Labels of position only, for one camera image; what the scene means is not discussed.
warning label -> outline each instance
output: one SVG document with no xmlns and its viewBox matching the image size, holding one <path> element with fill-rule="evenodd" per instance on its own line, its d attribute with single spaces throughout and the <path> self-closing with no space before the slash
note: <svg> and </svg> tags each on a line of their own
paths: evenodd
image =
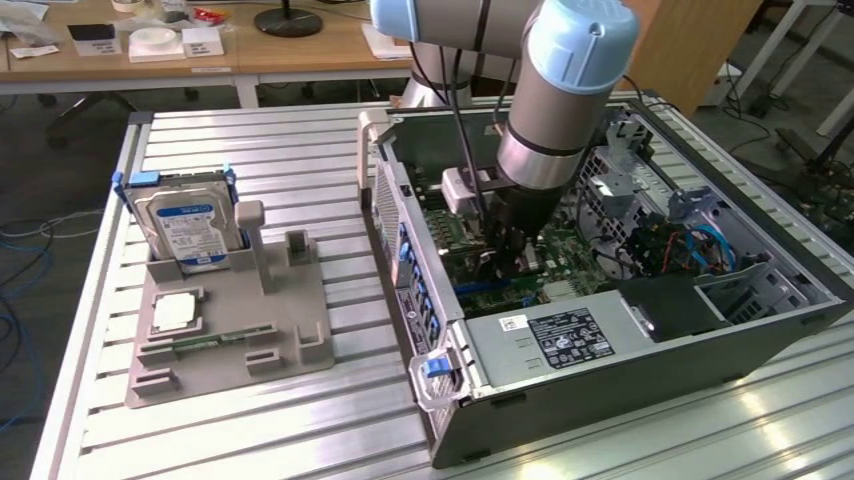
<svg viewBox="0 0 854 480">
<path fill-rule="evenodd" d="M 531 319 L 528 327 L 552 368 L 613 355 L 611 344 L 585 308 Z"/>
</svg>

black lamp base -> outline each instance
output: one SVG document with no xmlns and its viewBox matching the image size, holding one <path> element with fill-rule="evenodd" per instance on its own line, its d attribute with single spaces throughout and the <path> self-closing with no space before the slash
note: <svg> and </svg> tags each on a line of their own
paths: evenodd
<svg viewBox="0 0 854 480">
<path fill-rule="evenodd" d="M 284 18 L 284 10 L 276 8 L 254 16 L 254 27 L 276 37 L 306 37 L 322 30 L 322 19 L 305 10 L 290 9 L 290 18 Z"/>
</svg>

metal workbench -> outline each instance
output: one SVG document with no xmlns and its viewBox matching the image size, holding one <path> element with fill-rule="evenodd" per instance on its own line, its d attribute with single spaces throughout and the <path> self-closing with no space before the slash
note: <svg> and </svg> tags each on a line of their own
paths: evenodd
<svg viewBox="0 0 854 480">
<path fill-rule="evenodd" d="M 114 195 L 50 404 L 33 478 L 552 480 L 780 478 L 854 472 L 854 322 L 792 345 L 747 378 L 432 470 L 356 202 L 356 122 L 385 104 L 157 114 L 130 125 L 118 168 L 232 165 L 265 235 L 318 240 L 336 366 L 138 410 L 121 404 L 148 247 Z M 689 123 L 669 127 L 849 284 L 851 258 Z M 699 179 L 653 144 L 681 185 Z"/>
</svg>

tape roll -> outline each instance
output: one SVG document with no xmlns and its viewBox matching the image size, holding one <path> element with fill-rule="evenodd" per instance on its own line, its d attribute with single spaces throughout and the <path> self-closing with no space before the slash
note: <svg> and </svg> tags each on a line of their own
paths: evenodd
<svg viewBox="0 0 854 480">
<path fill-rule="evenodd" d="M 110 0 L 116 12 L 133 13 L 142 6 L 145 0 Z"/>
<path fill-rule="evenodd" d="M 130 45 L 149 52 L 162 52 L 174 48 L 180 39 L 177 33 L 168 28 L 140 28 L 130 34 Z"/>
</svg>

green circuit board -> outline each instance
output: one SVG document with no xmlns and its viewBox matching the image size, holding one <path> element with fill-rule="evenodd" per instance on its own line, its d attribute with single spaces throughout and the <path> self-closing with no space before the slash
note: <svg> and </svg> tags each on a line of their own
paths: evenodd
<svg viewBox="0 0 854 480">
<path fill-rule="evenodd" d="M 581 297 L 608 287 L 608 277 L 589 253 L 589 245 L 557 219 L 541 231 L 536 273 L 481 284 L 470 273 L 476 256 L 484 250 L 473 228 L 446 210 L 424 214 L 466 318 L 540 305 L 553 297 Z"/>
</svg>

